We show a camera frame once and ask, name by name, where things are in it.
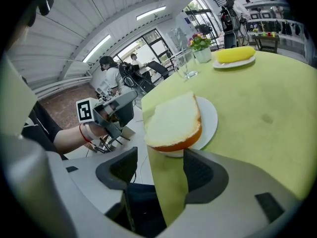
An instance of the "bread slice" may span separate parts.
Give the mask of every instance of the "bread slice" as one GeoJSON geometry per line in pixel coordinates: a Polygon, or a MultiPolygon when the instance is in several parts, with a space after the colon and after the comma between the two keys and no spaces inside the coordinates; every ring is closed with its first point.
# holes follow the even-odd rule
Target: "bread slice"
{"type": "Polygon", "coordinates": [[[146,124],[145,142],[161,152],[193,145],[202,134],[201,115],[193,92],[158,105],[146,124]]]}

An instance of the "black backpack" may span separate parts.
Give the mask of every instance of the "black backpack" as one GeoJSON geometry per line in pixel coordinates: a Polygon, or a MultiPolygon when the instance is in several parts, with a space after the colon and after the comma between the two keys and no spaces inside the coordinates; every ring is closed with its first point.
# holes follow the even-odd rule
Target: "black backpack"
{"type": "Polygon", "coordinates": [[[136,87],[135,81],[133,80],[134,67],[130,63],[123,61],[119,65],[119,72],[121,77],[123,78],[124,85],[128,87],[136,87]]]}

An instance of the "yellow corn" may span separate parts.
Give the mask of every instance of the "yellow corn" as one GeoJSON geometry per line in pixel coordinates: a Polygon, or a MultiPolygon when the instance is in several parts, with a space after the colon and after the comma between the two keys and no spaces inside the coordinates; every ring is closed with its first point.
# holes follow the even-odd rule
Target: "yellow corn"
{"type": "Polygon", "coordinates": [[[255,54],[255,49],[250,46],[225,49],[216,52],[219,63],[228,63],[247,60],[255,54]]]}

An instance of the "yellow-green tablecloth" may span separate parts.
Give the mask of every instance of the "yellow-green tablecloth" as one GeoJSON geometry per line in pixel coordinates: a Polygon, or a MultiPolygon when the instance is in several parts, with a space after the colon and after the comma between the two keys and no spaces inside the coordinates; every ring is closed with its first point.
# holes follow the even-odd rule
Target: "yellow-green tablecloth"
{"type": "MultiPolygon", "coordinates": [[[[205,151],[252,163],[303,199],[316,176],[317,70],[281,55],[256,52],[251,66],[215,70],[215,53],[187,81],[174,73],[142,99],[144,123],[155,106],[190,90],[210,100],[218,127],[205,151]]],[[[148,147],[155,188],[170,225],[188,192],[183,159],[148,147]]]]}

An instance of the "glass cup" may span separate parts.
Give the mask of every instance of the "glass cup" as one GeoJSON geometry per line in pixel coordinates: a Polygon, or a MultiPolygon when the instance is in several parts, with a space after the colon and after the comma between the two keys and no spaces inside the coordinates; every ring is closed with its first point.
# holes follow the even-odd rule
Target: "glass cup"
{"type": "Polygon", "coordinates": [[[194,71],[196,61],[191,50],[186,50],[175,57],[174,70],[183,78],[189,79],[198,74],[194,71]]]}

